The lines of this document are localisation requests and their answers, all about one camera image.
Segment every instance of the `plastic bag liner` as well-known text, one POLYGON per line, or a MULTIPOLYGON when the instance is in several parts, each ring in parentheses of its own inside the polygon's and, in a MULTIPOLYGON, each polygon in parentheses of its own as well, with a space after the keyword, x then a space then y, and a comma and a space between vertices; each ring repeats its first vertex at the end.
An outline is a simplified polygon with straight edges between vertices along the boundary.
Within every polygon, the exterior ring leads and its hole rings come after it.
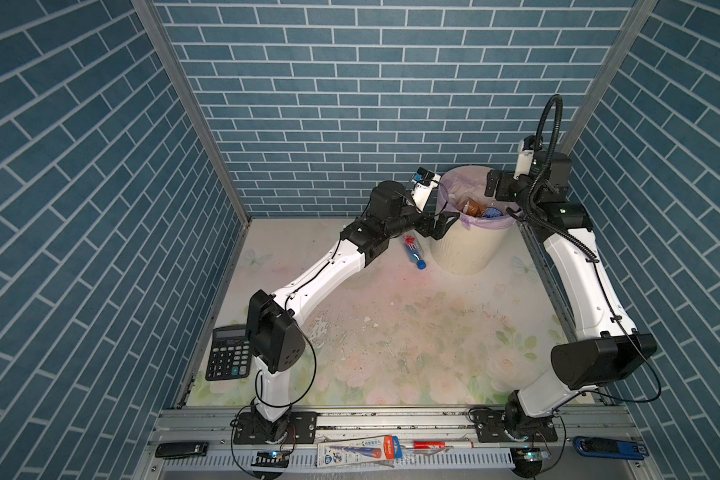
POLYGON ((507 207, 517 210, 515 202, 499 202, 493 197, 485 196, 485 181, 492 168, 480 165, 465 165, 456 167, 443 174, 438 186, 437 210, 440 211, 445 204, 447 212, 458 212, 458 202, 464 197, 470 197, 488 208, 498 209, 503 216, 495 218, 476 217, 461 213, 459 219, 465 229, 472 226, 488 230, 504 230, 514 225, 515 219, 507 215, 507 207))

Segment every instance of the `white trash can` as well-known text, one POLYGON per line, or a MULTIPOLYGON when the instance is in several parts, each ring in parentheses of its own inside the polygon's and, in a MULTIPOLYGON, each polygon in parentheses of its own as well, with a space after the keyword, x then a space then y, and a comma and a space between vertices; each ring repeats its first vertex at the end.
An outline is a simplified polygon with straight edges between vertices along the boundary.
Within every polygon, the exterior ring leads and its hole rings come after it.
POLYGON ((485 196, 485 181, 491 170, 480 165, 465 165, 450 170, 440 179, 436 211, 445 205, 445 211, 457 212, 458 203, 469 196, 504 214, 477 218, 462 213, 442 239, 430 241, 432 258, 452 274, 473 275, 485 268, 515 223, 515 219, 507 215, 507 207, 516 210, 517 204, 485 196))

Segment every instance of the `red marker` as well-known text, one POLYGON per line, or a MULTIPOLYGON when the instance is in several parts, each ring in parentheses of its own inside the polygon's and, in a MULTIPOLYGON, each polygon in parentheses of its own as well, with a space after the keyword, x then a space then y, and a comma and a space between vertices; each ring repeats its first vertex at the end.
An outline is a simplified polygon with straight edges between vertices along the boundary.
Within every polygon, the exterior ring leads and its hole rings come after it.
POLYGON ((443 448, 474 448, 472 442, 413 442, 413 448, 442 450, 443 448))

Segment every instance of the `calculator keypad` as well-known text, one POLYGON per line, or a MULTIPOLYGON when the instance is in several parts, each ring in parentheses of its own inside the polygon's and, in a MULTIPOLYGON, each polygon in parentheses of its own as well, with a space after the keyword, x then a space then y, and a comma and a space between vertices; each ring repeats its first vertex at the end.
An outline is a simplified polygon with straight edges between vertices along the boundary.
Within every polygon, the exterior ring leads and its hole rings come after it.
POLYGON ((244 337, 217 340, 208 355, 206 380, 233 380, 248 376, 251 363, 249 343, 244 337))

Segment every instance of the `water bottle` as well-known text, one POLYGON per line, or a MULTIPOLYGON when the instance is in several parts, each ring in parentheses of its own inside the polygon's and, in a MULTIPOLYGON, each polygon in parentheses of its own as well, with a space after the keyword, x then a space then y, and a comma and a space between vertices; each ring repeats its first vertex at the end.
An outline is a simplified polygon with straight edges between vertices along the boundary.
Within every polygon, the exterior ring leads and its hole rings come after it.
POLYGON ((423 270, 427 268, 427 263, 423 260, 423 253, 422 246, 418 244, 418 240, 416 240, 416 237, 409 234, 404 234, 401 236, 403 241, 403 246, 405 247, 405 251, 408 253, 408 258, 416 264, 419 270, 423 270))

